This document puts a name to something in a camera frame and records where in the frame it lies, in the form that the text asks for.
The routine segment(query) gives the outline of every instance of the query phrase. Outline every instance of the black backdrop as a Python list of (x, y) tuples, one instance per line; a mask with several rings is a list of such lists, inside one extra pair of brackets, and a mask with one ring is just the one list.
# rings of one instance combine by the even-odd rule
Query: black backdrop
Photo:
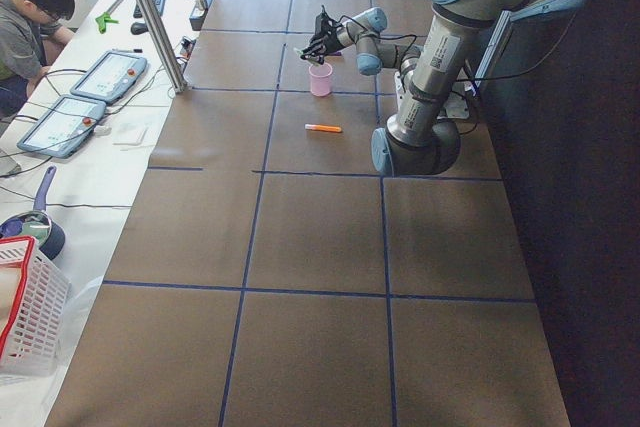
[[(517, 25), (494, 74), (565, 25)], [(573, 427), (640, 426), (639, 46), (640, 0), (589, 0), (483, 99)]]

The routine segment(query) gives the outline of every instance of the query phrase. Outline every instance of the pan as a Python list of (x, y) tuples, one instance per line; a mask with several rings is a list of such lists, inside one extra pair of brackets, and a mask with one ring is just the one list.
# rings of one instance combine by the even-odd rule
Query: pan
[(35, 237), (40, 252), (50, 260), (57, 257), (65, 241), (62, 227), (56, 224), (46, 213), (47, 192), (55, 174), (55, 166), (47, 168), (36, 193), (33, 210), (14, 215), (0, 225), (0, 236), (2, 238), (15, 237), (17, 235)]

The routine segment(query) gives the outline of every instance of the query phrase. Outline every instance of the pink cup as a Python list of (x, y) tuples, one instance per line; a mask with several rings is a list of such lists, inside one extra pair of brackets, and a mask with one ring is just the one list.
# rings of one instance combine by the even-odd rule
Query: pink cup
[(322, 65), (309, 66), (309, 87), (316, 97), (324, 97), (331, 93), (331, 73), (333, 67), (325, 62)]

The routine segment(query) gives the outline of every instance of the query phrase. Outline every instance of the tiled tabletop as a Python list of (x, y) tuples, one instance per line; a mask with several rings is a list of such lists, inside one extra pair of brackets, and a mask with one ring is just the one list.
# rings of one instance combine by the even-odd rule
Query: tiled tabletop
[(568, 425), (487, 127), (380, 177), (392, 74), (346, 49), (313, 97), (321, 5), (421, 43), (432, 16), (214, 0), (48, 427)]

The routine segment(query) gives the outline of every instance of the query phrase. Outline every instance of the computer mouse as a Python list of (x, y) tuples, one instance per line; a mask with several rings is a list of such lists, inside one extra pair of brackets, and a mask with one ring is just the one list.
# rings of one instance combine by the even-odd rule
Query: computer mouse
[(149, 28), (147, 27), (147, 24), (145, 24), (144, 22), (134, 22), (133, 24), (131, 24), (131, 33), (133, 35), (140, 35), (140, 34), (144, 34), (145, 32), (148, 32)]

